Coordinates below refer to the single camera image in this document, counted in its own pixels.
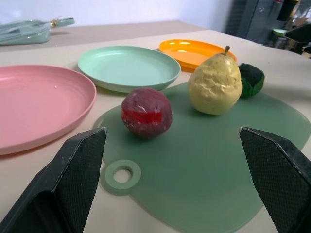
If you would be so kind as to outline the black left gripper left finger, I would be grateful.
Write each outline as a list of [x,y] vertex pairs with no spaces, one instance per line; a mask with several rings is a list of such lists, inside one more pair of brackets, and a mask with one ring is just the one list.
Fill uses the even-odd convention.
[[98,187],[106,129],[65,141],[0,223],[0,233],[83,233]]

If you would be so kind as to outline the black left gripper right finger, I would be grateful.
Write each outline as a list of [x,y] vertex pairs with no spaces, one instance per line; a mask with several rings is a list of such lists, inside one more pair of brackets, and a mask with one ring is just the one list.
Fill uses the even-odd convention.
[[290,140],[241,127],[252,180],[279,233],[311,233],[311,161]]

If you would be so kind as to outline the pink plate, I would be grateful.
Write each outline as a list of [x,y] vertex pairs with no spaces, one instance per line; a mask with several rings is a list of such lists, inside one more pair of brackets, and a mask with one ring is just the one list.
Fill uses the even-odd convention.
[[0,67],[0,155],[29,150],[72,131],[97,91],[85,75],[62,67]]

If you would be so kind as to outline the dark green toy vegetable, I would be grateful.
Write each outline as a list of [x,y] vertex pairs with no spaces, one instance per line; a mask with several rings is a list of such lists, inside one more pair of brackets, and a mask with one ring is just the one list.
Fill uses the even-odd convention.
[[259,68],[242,63],[239,65],[242,81],[241,98],[250,98],[261,91],[264,84],[265,75]]

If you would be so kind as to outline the mint green plate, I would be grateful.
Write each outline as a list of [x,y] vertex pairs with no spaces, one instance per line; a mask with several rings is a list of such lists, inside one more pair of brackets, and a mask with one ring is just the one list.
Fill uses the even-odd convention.
[[122,93],[149,87],[162,90],[181,73],[180,64],[157,50],[108,46],[82,54],[78,68],[99,87]]

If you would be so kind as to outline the orange plate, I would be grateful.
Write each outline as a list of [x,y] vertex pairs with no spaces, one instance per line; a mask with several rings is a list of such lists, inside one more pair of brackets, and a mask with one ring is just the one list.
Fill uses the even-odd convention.
[[172,39],[161,42],[159,50],[174,58],[182,71],[192,73],[202,62],[224,52],[225,48],[202,41]]

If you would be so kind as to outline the green cutting mat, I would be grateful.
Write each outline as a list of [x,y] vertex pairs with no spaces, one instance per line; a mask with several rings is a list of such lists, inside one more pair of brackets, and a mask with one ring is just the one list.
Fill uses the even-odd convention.
[[196,111],[182,83],[164,90],[172,106],[170,128],[154,139],[132,134],[119,106],[94,127],[107,132],[103,160],[130,160],[141,169],[128,191],[151,215],[182,233],[233,233],[263,207],[253,185],[240,127],[258,129],[303,148],[311,123],[291,106],[263,93],[240,99],[221,116]]

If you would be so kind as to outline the dark red apple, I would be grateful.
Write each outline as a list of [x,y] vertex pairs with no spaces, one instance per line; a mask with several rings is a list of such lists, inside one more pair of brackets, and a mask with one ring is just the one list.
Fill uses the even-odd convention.
[[152,88],[133,90],[121,103],[121,119],[138,137],[151,139],[166,132],[173,114],[168,98]]

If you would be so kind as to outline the yellow pear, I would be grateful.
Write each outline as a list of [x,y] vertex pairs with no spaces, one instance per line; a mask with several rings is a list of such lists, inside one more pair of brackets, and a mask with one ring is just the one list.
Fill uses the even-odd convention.
[[239,66],[230,46],[201,63],[188,80],[188,96],[195,110],[208,115],[228,112],[242,94]]

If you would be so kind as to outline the dark cabinet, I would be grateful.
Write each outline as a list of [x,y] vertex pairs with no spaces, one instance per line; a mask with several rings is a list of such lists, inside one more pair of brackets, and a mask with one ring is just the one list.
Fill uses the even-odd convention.
[[297,43],[283,34],[311,21],[309,10],[311,0],[233,0],[224,32],[301,55],[308,43]]

